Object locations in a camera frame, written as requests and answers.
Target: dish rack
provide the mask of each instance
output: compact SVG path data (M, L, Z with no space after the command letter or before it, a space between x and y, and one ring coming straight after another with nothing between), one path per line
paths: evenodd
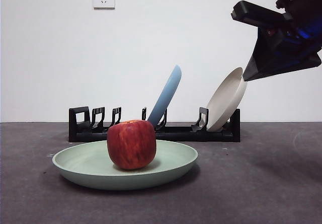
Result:
M92 142L107 139L108 129L120 123L121 107L112 110L112 122L104 125L105 107L92 110L92 121L90 120L89 107L77 107L69 109L69 141L70 142ZM84 114L84 121L77 122L76 114ZM96 122L96 115L101 114L101 120ZM175 123L167 122L167 110L163 114L162 121L156 126L156 138L169 141L217 141L217 142L240 142L240 109L236 109L217 132L207 132L209 110L199 108L199 118L189 125L189 122ZM142 109L142 120L146 119L146 107Z

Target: white wall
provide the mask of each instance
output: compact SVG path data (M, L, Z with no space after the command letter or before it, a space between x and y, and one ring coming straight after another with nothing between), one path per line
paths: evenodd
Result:
M153 108L170 72L183 77L169 121L194 121L225 76L245 67L257 29L231 19L240 0L1 0L1 116L67 121L70 107ZM275 9L276 0L247 0ZM321 121L322 67L249 82L243 121Z

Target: gray floor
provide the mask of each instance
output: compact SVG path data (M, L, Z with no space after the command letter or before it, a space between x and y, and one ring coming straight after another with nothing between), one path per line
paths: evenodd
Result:
M185 142L169 184L99 191L59 175L66 123L1 124L1 223L322 223L322 123L242 123L241 143Z

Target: plate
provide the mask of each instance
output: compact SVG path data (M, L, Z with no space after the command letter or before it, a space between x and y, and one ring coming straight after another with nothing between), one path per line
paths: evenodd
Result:
M181 69L178 65L173 69L165 87L163 88L154 108L147 119L155 128L161 120L165 110L167 109L173 95L175 94L179 82L181 80Z
M111 161L106 141L69 147L52 161L63 177L78 185L102 190L134 190L175 180L194 165L198 152L187 145L156 141L154 160L142 169L122 170Z
M232 116L240 104L247 87L243 80L243 69L234 69L220 84L207 108L209 109L207 131L215 132Z

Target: apple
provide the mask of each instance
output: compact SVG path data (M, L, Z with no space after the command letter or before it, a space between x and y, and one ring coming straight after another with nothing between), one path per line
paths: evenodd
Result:
M113 163L121 169L142 168L155 157L154 127L145 120L113 125L107 131L107 149Z

